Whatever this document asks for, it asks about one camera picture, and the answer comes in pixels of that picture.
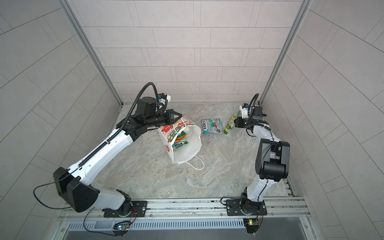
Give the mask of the yellow green Fox's candy packet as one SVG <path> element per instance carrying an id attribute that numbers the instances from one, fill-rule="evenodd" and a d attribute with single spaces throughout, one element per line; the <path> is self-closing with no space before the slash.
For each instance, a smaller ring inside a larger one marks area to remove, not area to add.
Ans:
<path id="1" fill-rule="evenodd" d="M 224 134 L 228 134 L 228 132 L 235 127 L 235 120 L 238 118 L 238 116 L 241 114 L 241 111 L 238 111 L 236 114 L 234 114 L 228 121 L 225 129 Z"/>

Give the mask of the white floral paper bag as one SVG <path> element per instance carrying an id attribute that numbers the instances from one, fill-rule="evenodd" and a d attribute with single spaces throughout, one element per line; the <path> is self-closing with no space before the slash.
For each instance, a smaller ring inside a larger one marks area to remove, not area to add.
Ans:
<path id="1" fill-rule="evenodd" d="M 201 128 L 187 117 L 158 129 L 161 141 L 173 164 L 188 164 L 201 150 Z"/>

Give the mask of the teal Fox's candy packet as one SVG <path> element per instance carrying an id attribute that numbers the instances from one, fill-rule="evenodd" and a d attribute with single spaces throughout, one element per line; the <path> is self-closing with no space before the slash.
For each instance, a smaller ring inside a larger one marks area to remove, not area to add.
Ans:
<path id="1" fill-rule="evenodd" d="M 224 127 L 220 119 L 202 120 L 203 134 L 223 134 Z"/>

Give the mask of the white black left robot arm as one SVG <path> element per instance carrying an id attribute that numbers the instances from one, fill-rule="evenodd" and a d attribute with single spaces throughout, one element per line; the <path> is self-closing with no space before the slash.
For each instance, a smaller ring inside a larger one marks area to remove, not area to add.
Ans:
<path id="1" fill-rule="evenodd" d="M 58 168 L 54 181 L 58 195 L 76 212 L 89 208 L 105 209 L 106 216 L 125 217 L 132 212 L 131 198 L 121 190 L 99 190 L 92 182 L 99 172 L 123 149 L 132 144 L 151 127 L 169 126 L 182 114 L 166 110 L 156 115 L 135 114 L 120 121 L 116 129 L 87 156 L 69 168 Z"/>

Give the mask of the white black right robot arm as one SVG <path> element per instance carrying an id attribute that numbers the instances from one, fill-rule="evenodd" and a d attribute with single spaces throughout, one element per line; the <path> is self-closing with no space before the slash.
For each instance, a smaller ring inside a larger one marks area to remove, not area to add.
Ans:
<path id="1" fill-rule="evenodd" d="M 238 117 L 235 126 L 246 130 L 251 128 L 260 140 L 255 161 L 256 176 L 241 194 L 240 209 L 244 215 L 265 215 L 265 195 L 274 184 L 288 176 L 290 144 L 277 138 L 265 121 Z"/>

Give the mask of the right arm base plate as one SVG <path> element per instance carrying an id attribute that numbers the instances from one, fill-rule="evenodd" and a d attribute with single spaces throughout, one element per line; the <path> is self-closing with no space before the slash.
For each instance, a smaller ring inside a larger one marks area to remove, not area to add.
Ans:
<path id="1" fill-rule="evenodd" d="M 225 199 L 228 216 L 266 216 L 268 214 L 265 202 L 250 202 L 241 205 L 240 199 Z"/>

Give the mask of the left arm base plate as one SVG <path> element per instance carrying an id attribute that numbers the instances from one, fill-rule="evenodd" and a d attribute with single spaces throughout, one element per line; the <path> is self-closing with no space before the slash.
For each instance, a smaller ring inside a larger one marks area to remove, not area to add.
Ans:
<path id="1" fill-rule="evenodd" d="M 146 214 L 147 201 L 130 201 L 123 203 L 118 210 L 102 209 L 104 218 L 142 218 Z"/>

